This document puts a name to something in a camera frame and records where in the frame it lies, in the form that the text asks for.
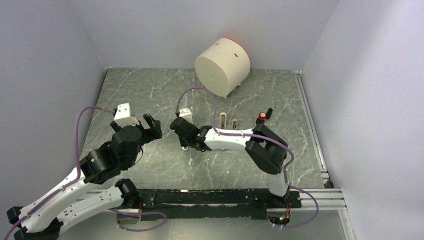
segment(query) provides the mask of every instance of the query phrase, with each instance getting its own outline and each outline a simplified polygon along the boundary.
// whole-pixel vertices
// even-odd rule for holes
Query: gray marble surface
[[[150,113],[160,120],[163,132],[162,139],[143,146],[140,162],[122,172],[119,178],[130,178],[141,189],[267,188],[266,174],[245,152],[182,151],[178,136],[169,126],[175,119],[179,96],[193,86],[201,86],[194,69],[109,68],[97,105],[116,108],[129,103],[137,119]],[[259,112],[273,108],[266,125],[289,144],[295,155],[288,168],[288,179],[301,188],[324,187],[304,106],[291,71],[251,70],[227,99],[216,100],[218,115],[227,114],[229,129],[232,119],[238,120],[238,130],[253,128]],[[207,92],[199,89],[188,92],[180,107],[192,109],[196,126],[211,124],[214,106]],[[94,112],[82,156],[110,141],[114,133],[109,126],[112,120],[108,113]],[[115,181],[117,178],[102,187],[107,188]]]

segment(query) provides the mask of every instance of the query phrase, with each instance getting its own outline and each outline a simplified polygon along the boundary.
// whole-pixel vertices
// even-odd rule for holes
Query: cylindrical container
[[[238,43],[220,38],[195,61],[200,82],[215,95],[227,96],[249,74],[251,63]]]

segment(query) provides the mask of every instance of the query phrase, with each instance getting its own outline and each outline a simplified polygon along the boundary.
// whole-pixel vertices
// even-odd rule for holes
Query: red object
[[[267,114],[265,112],[260,112],[259,113],[259,120],[263,121],[267,118]]]

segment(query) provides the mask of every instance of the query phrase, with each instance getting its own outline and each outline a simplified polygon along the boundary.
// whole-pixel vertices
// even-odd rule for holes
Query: purple hose
[[[213,100],[213,106],[214,106],[214,109],[213,109],[213,120],[212,120],[212,128],[213,128],[213,130],[217,133],[217,134],[221,134],[221,135],[224,135],[224,136],[237,136],[237,137],[239,137],[239,136],[248,136],[248,137],[254,137],[254,138],[258,138],[258,139],[263,139],[263,140],[266,140],[266,141],[269,141],[269,142],[272,142],[272,143],[274,143],[274,144],[276,144],[276,145],[278,145],[278,146],[280,146],[280,147],[282,147],[283,149],[285,149],[289,154],[290,154],[290,156],[291,156],[291,158],[290,158],[290,160],[283,166],[283,168],[282,168],[282,171],[283,171],[283,175],[284,175],[284,181],[285,181],[285,183],[290,187],[290,188],[292,188],[292,189],[295,189],[295,190],[298,190],[299,192],[301,192],[301,193],[304,193],[304,194],[307,194],[313,201],[314,201],[314,203],[315,203],[315,206],[316,206],[316,211],[315,211],[315,214],[310,218],[310,219],[308,219],[307,221],[305,221],[305,222],[302,222],[302,223],[299,223],[299,224],[296,224],[296,225],[291,225],[291,226],[284,226],[283,228],[285,228],[285,229],[294,229],[294,228],[298,228],[298,227],[302,227],[302,226],[305,226],[305,225],[307,225],[307,224],[309,224],[310,222],[312,222],[316,217],[317,217],[317,215],[318,215],[318,212],[319,212],[319,207],[318,207],[318,202],[317,202],[317,200],[315,199],[315,197],[314,196],[312,196],[312,194],[310,194],[309,192],[307,192],[307,191],[305,191],[305,190],[303,190],[303,189],[301,189],[301,188],[298,188],[298,187],[295,187],[295,186],[293,186],[293,185],[291,185],[290,183],[289,183],[289,180],[288,180],[288,178],[287,178],[287,167],[295,160],[295,155],[293,154],[293,152],[288,148],[288,147],[286,147],[284,144],[282,144],[281,142],[278,142],[278,141],[276,141],[276,140],[274,140],[274,139],[272,139],[272,138],[269,138],[269,137],[266,137],[266,136],[262,136],[262,135],[258,135],[258,134],[249,134],[249,133],[246,133],[246,134],[240,134],[240,133],[227,133],[227,132],[219,132],[218,131],[218,129],[217,129],[217,127],[216,127],[216,125],[215,125],[215,120],[216,120],[216,118],[217,118],[217,100],[215,99],[215,96],[212,94],[212,92],[211,91],[209,91],[208,89],[206,89],[206,88],[204,88],[204,87],[201,87],[201,86],[194,86],[194,87],[191,87],[191,88],[189,88],[189,89],[187,89],[187,90],[185,90],[183,93],[182,93],[182,95],[178,98],[178,101],[177,101],[177,103],[176,103],[176,110],[175,110],[175,113],[176,114],[178,114],[178,113],[180,113],[180,111],[179,111],[179,109],[180,109],[180,102],[181,102],[181,99],[183,99],[183,97],[184,97],[184,95],[188,92],[188,91],[190,91],[190,90],[193,90],[193,89],[202,89],[202,90],[205,90],[206,92],[208,92],[209,93],[209,95],[212,97],[212,100]]]
[[[159,228],[160,226],[162,226],[162,225],[165,223],[165,221],[167,220],[167,216],[165,215],[165,213],[160,212],[160,211],[149,211],[149,212],[124,212],[124,211],[118,211],[118,210],[116,210],[116,209],[109,209],[109,210],[110,210],[110,211],[112,211],[112,212],[117,213],[117,214],[116,214],[116,226],[117,226],[118,228],[122,229],[122,230],[129,231],[129,232],[147,232],[147,231],[150,231],[150,230],[154,230],[154,229],[157,229],[157,228]],[[118,221],[118,214],[126,215],[126,216],[161,215],[161,216],[163,216],[163,221],[162,221],[161,223],[159,223],[158,225],[153,226],[153,227],[150,227],[150,228],[146,228],[146,229],[131,229],[131,228],[123,227],[123,226],[121,226],[121,225],[119,224],[119,221]]]
[[[75,129],[74,129],[74,153],[75,153],[75,163],[76,163],[76,178],[70,182],[68,182],[67,184],[63,185],[63,189],[56,189],[55,191],[53,191],[52,193],[50,193],[48,196],[46,196],[43,200],[41,200],[37,205],[35,205],[35,207],[33,207],[30,211],[28,211],[27,216],[22,217],[21,219],[19,219],[10,229],[9,231],[6,233],[6,235],[4,236],[3,240],[8,240],[9,236],[12,234],[13,230],[19,225],[21,224],[23,221],[25,221],[28,216],[31,217],[32,214],[34,214],[38,209],[40,209],[45,203],[47,203],[51,198],[53,198],[56,194],[60,193],[61,191],[64,191],[67,187],[69,187],[72,184],[75,184],[76,182],[78,182],[78,180],[81,177],[81,165],[80,165],[80,151],[78,148],[78,128],[79,128],[79,124],[80,124],[80,118],[81,115],[83,115],[83,113],[87,110],[87,109],[97,109],[97,110],[103,110],[106,111],[108,113],[114,114],[115,111],[113,109],[110,108],[106,108],[106,107],[100,107],[100,106],[87,106],[85,108],[83,108],[79,113],[78,116],[76,117],[75,120]]]

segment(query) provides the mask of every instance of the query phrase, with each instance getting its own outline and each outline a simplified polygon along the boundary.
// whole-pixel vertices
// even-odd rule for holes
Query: purple cable
[[[62,188],[58,188],[55,191],[53,191],[52,193],[50,193],[48,196],[46,196],[43,200],[41,200],[35,207],[33,207],[30,211],[28,211],[28,213],[26,214],[27,216],[22,217],[21,219],[19,219],[10,229],[9,231],[7,231],[6,235],[4,236],[3,240],[8,240],[9,236],[12,234],[13,230],[19,225],[21,224],[23,221],[25,221],[26,219],[28,219],[29,217],[31,217],[32,214],[34,214],[38,209],[40,209],[44,204],[46,204],[51,198],[53,198],[56,194],[60,193],[61,191],[64,191],[67,187],[69,187],[72,184],[75,184],[76,182],[78,182],[78,180],[81,177],[81,165],[80,165],[80,151],[78,148],[78,128],[79,128],[79,124],[80,124],[80,118],[83,115],[83,113],[87,110],[87,109],[97,109],[97,110],[103,110],[106,111],[108,113],[114,114],[115,111],[113,109],[110,108],[106,108],[106,107],[100,107],[100,106],[87,106],[85,108],[83,108],[79,113],[78,116],[76,117],[75,120],[75,129],[74,129],[74,153],[75,153],[75,163],[76,163],[76,178],[70,182],[68,182],[67,184],[63,185]]]
[[[118,228],[122,229],[122,230],[129,231],[129,232],[147,232],[147,231],[150,231],[150,230],[154,230],[154,229],[157,229],[157,228],[159,228],[160,226],[162,226],[162,225],[165,223],[165,221],[167,220],[167,216],[165,215],[165,213],[160,212],[160,211],[149,211],[149,212],[124,212],[124,211],[118,211],[118,210],[116,210],[116,209],[109,209],[109,210],[110,210],[110,211],[112,211],[112,212],[115,212],[115,213],[116,213],[116,226],[117,226]],[[121,225],[119,224],[119,221],[118,221],[118,214],[126,215],[126,216],[161,215],[161,216],[163,217],[163,221],[162,221],[161,223],[159,223],[158,225],[153,226],[153,227],[150,227],[150,228],[146,228],[146,229],[131,229],[131,228],[123,227],[123,226],[121,226]]]
[[[278,146],[280,146],[280,147],[282,147],[283,149],[285,149],[289,154],[290,154],[290,156],[291,156],[291,158],[290,158],[290,160],[283,166],[283,168],[282,168],[282,171],[283,171],[283,175],[284,175],[284,181],[285,181],[285,183],[287,184],[287,186],[289,186],[290,188],[292,188],[292,189],[295,189],[295,190],[297,190],[297,191],[299,191],[299,192],[301,192],[301,193],[304,193],[304,194],[307,194],[313,201],[314,201],[314,203],[315,203],[315,206],[316,206],[316,211],[315,211],[315,214],[310,218],[310,219],[308,219],[307,221],[304,221],[304,222],[302,222],[302,223],[299,223],[299,224],[296,224],[296,225],[291,225],[291,226],[284,226],[283,228],[284,229],[294,229],[294,228],[298,228],[298,227],[302,227],[302,226],[305,226],[305,225],[307,225],[307,224],[309,224],[310,222],[312,222],[316,217],[317,217],[317,215],[318,215],[318,212],[319,212],[319,207],[318,207],[318,202],[317,202],[317,200],[315,199],[315,197],[314,196],[312,196],[312,194],[310,194],[309,192],[307,192],[307,191],[305,191],[305,190],[303,190],[303,189],[301,189],[301,188],[298,188],[298,187],[295,187],[295,186],[293,186],[293,185],[291,185],[290,183],[289,183],[289,180],[288,180],[288,178],[287,178],[287,167],[295,160],[295,154],[292,152],[292,150],[290,150],[288,147],[286,147],[284,144],[282,144],[281,142],[279,142],[279,141],[276,141],[276,140],[274,140],[274,139],[272,139],[272,138],[269,138],[269,137],[266,137],[266,136],[262,136],[262,135],[258,135],[258,134],[249,134],[249,133],[246,133],[246,134],[240,134],[240,133],[227,133],[227,132],[220,132],[220,131],[218,131],[218,129],[217,129],[217,127],[216,127],[216,125],[215,125],[215,120],[216,120],[216,118],[217,118],[217,100],[215,99],[215,96],[214,96],[214,94],[211,92],[211,91],[209,91],[208,89],[206,89],[206,88],[204,88],[204,87],[201,87],[201,86],[194,86],[194,87],[191,87],[191,88],[189,88],[189,89],[187,89],[187,90],[185,90],[183,93],[182,93],[182,95],[178,98],[178,101],[177,101],[177,103],[176,103],[176,110],[175,110],[175,114],[179,114],[180,113],[180,102],[181,102],[181,99],[183,99],[183,97],[184,97],[184,95],[188,92],[188,91],[190,91],[190,90],[194,90],[194,89],[202,89],[202,90],[205,90],[206,92],[208,92],[209,93],[209,95],[212,97],[212,100],[213,100],[213,106],[214,106],[214,109],[213,109],[213,121],[212,121],[212,128],[213,128],[213,130],[217,133],[217,134],[221,134],[221,135],[224,135],[224,136],[237,136],[237,137],[239,137],[239,136],[248,136],[248,137],[254,137],[254,138],[258,138],[258,139],[263,139],[263,140],[266,140],[266,141],[269,141],[269,142],[272,142],[272,143],[274,143],[274,144],[276,144],[276,145],[278,145]]]

